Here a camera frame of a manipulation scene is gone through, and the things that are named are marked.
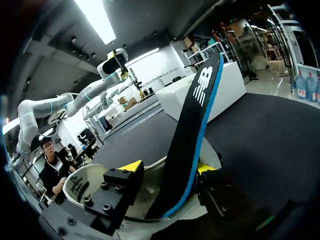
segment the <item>white robotic arm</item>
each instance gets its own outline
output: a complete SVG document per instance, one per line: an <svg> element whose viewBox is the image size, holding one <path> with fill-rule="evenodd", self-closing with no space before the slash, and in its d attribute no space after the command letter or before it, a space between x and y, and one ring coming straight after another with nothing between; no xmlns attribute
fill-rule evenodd
<svg viewBox="0 0 320 240"><path fill-rule="evenodd" d="M121 68L122 74L124 64L128 61L127 52L119 48L108 54L108 59L102 62L97 70L102 79L92 82L86 86L74 99L71 94L62 94L56 98L39 101L24 100L18 107L18 117L20 120L20 131L18 136L17 153L19 158L14 165L28 162L30 158L30 146L34 137L38 133L37 118L44 118L54 114L58 110L65 109L66 115L72 117L85 106L90 100L102 92L121 82L116 74L116 70Z"/></svg>

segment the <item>new balance logo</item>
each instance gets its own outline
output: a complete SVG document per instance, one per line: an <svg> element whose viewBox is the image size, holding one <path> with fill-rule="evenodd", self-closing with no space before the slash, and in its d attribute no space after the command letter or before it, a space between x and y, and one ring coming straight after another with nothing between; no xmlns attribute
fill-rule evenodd
<svg viewBox="0 0 320 240"><path fill-rule="evenodd" d="M213 71L212 66L205 67L204 69L202 69L198 79L199 86L197 86L193 92L194 98L201 104L201 107L204 104L204 100L206 96L204 90L208 87L212 71Z"/></svg>

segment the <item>cardboard box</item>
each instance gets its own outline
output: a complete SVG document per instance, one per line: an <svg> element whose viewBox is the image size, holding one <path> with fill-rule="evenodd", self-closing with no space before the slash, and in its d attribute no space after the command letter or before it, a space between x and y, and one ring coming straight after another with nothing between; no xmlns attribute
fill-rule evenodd
<svg viewBox="0 0 320 240"><path fill-rule="evenodd" d="M190 40L189 37L186 37L184 39L184 44L186 45L187 48L190 48L194 43Z"/></svg>
<svg viewBox="0 0 320 240"><path fill-rule="evenodd" d="M193 46L191 46L191 50L192 52L195 54L196 52L198 52L198 48L197 46L194 44Z"/></svg>
<svg viewBox="0 0 320 240"><path fill-rule="evenodd" d="M127 101L126 97L122 96L122 97L120 97L120 98L118 99L118 102L119 102L120 104L125 104L125 103L128 102L128 101Z"/></svg>
<svg viewBox="0 0 320 240"><path fill-rule="evenodd" d="M137 100L133 97L129 100L128 103L126 103L125 105L123 105L123 108L125 111L127 111L129 108L131 108L133 105L137 104Z"/></svg>

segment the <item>bolt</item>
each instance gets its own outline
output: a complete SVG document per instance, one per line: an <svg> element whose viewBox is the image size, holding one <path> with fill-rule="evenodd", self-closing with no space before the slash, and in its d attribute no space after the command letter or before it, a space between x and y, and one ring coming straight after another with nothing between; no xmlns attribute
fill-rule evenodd
<svg viewBox="0 0 320 240"><path fill-rule="evenodd" d="M70 226L74 226L74 225L76 225L77 220L76 220L75 218L69 216L69 217L67 218L67 223L68 223Z"/></svg>
<svg viewBox="0 0 320 240"><path fill-rule="evenodd" d="M65 229L63 226L60 226L60 227L58 227L58 234L60 235L60 236L65 236L65 235L67 235L67 229Z"/></svg>
<svg viewBox="0 0 320 240"><path fill-rule="evenodd" d="M105 213L109 214L112 211L112 206L110 204L105 204L103 206L103 211L105 211Z"/></svg>
<svg viewBox="0 0 320 240"><path fill-rule="evenodd" d="M115 190L116 190L117 192L121 192L123 188L124 188L124 187L121 186L121 185L115 186Z"/></svg>
<svg viewBox="0 0 320 240"><path fill-rule="evenodd" d="M108 183L106 183L105 181L103 181L103 182L101 183L101 188L102 188L103 190L108 190L108 189L109 189Z"/></svg>
<svg viewBox="0 0 320 240"><path fill-rule="evenodd" d="M94 202L89 196L85 196L83 199L83 202L84 202L84 205L86 205L87 207L92 207L94 205Z"/></svg>

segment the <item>black shirt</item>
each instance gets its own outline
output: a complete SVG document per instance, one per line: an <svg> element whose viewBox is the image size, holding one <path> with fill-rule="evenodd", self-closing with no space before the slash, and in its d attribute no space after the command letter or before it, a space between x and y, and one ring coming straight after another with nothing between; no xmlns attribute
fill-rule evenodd
<svg viewBox="0 0 320 240"><path fill-rule="evenodd" d="M43 186L47 190L48 196L54 195L52 188L57 186L62 178L68 177L69 175L70 163L66 160L66 158L61 157L58 152L54 152L54 158L56 162L52 165L55 165L58 160L62 162L62 167L60 168L59 172L47 161L45 161L44 168L39 175L43 182ZM57 194L55 202L61 203L65 197L65 194L61 191Z"/></svg>

